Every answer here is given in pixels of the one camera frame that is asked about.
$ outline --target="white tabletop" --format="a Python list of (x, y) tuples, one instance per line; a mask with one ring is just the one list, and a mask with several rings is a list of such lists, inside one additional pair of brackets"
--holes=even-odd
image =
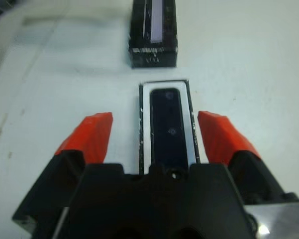
[(175, 69), (129, 67), (130, 0), (60, 2), (23, 22), (0, 68), (0, 238), (29, 237), (11, 216), (85, 116), (113, 113), (105, 163), (138, 173), (138, 85), (152, 80), (188, 79), (196, 122), (227, 115), (299, 196), (299, 0), (176, 1)]

